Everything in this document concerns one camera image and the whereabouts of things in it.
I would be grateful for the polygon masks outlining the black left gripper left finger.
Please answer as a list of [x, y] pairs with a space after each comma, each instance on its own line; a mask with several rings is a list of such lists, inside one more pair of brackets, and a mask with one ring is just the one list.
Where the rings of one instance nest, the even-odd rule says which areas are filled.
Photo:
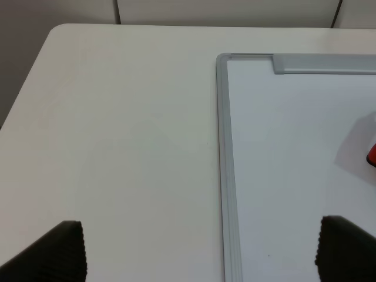
[[1, 281], [85, 281], [88, 265], [80, 221], [62, 221], [1, 265]]

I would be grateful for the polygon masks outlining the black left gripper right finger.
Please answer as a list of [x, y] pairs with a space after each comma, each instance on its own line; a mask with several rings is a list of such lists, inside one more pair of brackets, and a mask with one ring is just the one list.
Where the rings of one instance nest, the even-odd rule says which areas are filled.
[[342, 216], [324, 216], [315, 265], [320, 281], [375, 281], [375, 237]]

